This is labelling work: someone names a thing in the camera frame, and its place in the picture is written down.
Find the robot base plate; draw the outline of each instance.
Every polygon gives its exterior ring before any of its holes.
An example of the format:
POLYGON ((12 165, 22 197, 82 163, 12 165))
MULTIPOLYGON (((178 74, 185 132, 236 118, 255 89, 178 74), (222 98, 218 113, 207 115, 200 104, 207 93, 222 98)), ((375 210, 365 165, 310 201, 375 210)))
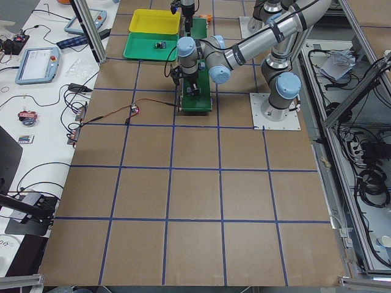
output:
MULTIPOLYGON (((262 102, 269 98, 268 93, 250 93, 250 102, 251 102, 251 111, 252 111, 252 121, 254 124, 254 129, 262 130, 300 130, 300 122, 298 119, 298 113, 296 111, 291 111, 288 113, 288 116, 279 122, 274 122, 267 119, 261 113, 262 102)), ((294 109, 295 105, 292 102, 290 109, 294 109)))
POLYGON ((240 16, 239 17, 240 33, 242 35, 242 38, 248 38, 254 33, 249 30, 249 23, 250 23, 251 18, 252 18, 251 16, 240 16))

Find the yellow tray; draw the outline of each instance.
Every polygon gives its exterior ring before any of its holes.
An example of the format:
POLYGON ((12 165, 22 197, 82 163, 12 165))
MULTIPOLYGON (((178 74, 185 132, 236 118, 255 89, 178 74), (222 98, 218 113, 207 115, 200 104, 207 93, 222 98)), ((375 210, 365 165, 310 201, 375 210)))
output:
POLYGON ((170 10, 136 9, 130 22, 130 32, 175 35, 179 30, 180 13, 170 10))

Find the tablet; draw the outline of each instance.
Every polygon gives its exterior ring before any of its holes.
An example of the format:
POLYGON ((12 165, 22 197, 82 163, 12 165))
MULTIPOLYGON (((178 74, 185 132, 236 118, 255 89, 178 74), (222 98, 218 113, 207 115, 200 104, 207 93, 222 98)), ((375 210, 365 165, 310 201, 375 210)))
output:
POLYGON ((51 82, 59 65, 60 51, 56 47, 27 49, 16 75, 17 84, 51 82))
MULTIPOLYGON (((106 20, 107 12, 100 9, 90 9, 90 13, 96 29, 99 29, 106 20)), ((79 20, 74 16, 64 28, 66 32, 76 35, 84 35, 83 29, 80 26, 79 20)))

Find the white table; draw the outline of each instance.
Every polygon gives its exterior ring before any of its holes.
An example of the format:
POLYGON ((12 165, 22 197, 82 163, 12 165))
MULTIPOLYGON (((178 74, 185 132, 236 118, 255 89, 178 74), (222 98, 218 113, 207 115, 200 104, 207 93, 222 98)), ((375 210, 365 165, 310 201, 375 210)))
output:
MULTIPOLYGON (((49 4, 50 12, 60 14, 62 16, 71 18, 74 13, 70 5, 59 4, 56 0, 41 0, 36 9, 47 10, 49 4)), ((106 10, 108 13, 106 21, 103 23, 100 30, 111 28, 114 22, 115 14, 117 12, 118 4, 114 4, 112 0, 87 0, 90 8, 97 8, 106 10)), ((33 27, 37 24, 44 24, 51 29, 51 32, 46 36, 48 40, 55 43, 66 38, 72 38, 76 35, 68 34, 64 31, 67 20, 59 18, 55 15, 48 15, 45 12, 34 12, 24 29, 33 27)), ((30 35, 30 39, 26 43, 23 51, 19 56, 13 56, 6 64, 0 64, 0 69, 4 67, 18 66, 20 64, 23 52, 26 48, 42 48, 52 47, 54 45, 46 42, 43 37, 48 32, 45 27, 28 30, 26 33, 30 35)), ((103 40, 104 46, 107 45, 108 38, 103 40)), ((71 82, 83 84, 91 75, 99 70, 91 50, 89 47, 81 52, 67 48, 60 52, 60 62, 54 80, 49 84, 32 84, 32 85, 18 85, 15 83, 15 76, 17 70, 9 70, 0 73, 0 89, 9 87, 9 91, 0 92, 0 104, 14 95, 32 95, 40 104, 51 104, 58 99, 59 89, 64 84, 71 82), (92 74, 87 77, 75 76, 67 74, 67 71, 75 63, 76 60, 81 59, 88 64, 89 70, 92 74)), ((96 77, 89 81, 86 86, 93 88, 96 77)), ((75 101, 86 101, 84 98, 75 98, 75 101)), ((16 184, 20 178, 32 167, 45 162, 64 162, 70 164, 73 157, 74 149, 71 145, 67 145, 67 131, 60 123, 60 115, 65 107, 62 96, 60 102, 50 107, 38 107, 31 98, 14 98, 6 105, 0 108, 0 125, 15 139, 20 135, 34 135, 32 144, 22 145, 23 156, 13 181, 11 190, 16 190, 16 184), (38 112, 38 120, 33 127, 25 127, 18 120, 17 114, 23 110, 33 110, 38 112)), ((64 114, 64 123, 68 125, 75 120, 75 115, 71 110, 67 110, 64 114)), ((52 181, 64 185, 67 178, 68 167, 64 165, 46 165, 34 170, 23 181, 23 185, 27 186, 38 181, 52 181)), ((52 184, 41 184, 35 188, 36 190, 51 192, 58 197, 61 196, 62 189, 52 184)), ((12 210, 2 208, 0 215, 9 217, 12 210)), ((8 219, 0 217, 0 234, 4 233, 7 226, 8 219)), ((0 251, 0 258, 5 265, 0 266, 0 277, 4 277, 8 271, 9 265, 15 256, 16 250, 9 250, 9 252, 0 251)))

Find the black tool stand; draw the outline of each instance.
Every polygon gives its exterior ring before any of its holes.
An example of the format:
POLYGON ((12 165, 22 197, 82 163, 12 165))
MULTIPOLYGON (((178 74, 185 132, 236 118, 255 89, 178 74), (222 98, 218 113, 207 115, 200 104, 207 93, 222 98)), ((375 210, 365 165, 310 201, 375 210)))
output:
POLYGON ((7 228, 5 229, 5 233, 13 235, 45 235, 48 227, 52 225, 57 198, 44 197, 42 195, 40 200, 43 200, 43 202, 40 203, 40 206, 37 206, 36 204, 31 206, 23 203, 21 200, 0 194, 0 206, 5 206, 34 217, 34 219, 24 219, 21 223, 14 219, 10 219, 7 228))

